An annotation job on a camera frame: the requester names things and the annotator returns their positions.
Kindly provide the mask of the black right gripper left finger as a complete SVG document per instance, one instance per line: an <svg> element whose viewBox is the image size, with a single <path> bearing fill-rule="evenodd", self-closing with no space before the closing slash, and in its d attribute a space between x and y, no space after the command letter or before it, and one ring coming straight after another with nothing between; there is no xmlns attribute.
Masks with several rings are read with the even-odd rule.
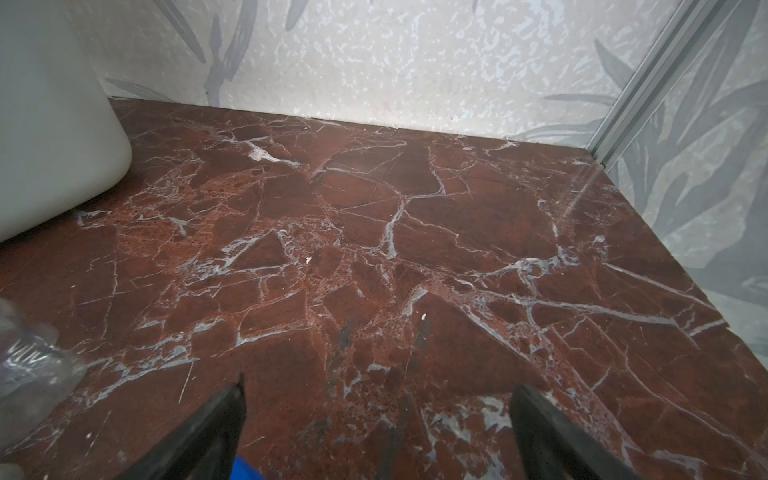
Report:
<svg viewBox="0 0 768 480"><path fill-rule="evenodd" d="M240 374L117 477L228 479L246 415L245 378Z"/></svg>

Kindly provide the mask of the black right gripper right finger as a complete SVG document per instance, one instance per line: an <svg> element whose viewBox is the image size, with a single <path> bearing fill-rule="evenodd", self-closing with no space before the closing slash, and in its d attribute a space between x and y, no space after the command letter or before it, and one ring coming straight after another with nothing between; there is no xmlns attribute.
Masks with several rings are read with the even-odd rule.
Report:
<svg viewBox="0 0 768 480"><path fill-rule="evenodd" d="M528 479L638 477L530 385L514 390L509 415Z"/></svg>

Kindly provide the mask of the crushed clear bottle white cap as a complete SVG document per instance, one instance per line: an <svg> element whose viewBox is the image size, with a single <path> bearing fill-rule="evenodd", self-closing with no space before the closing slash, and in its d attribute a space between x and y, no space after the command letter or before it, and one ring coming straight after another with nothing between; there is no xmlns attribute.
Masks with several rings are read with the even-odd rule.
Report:
<svg viewBox="0 0 768 480"><path fill-rule="evenodd" d="M87 365L57 345L51 324L29 322L1 300L1 448L30 435L84 378Z"/></svg>

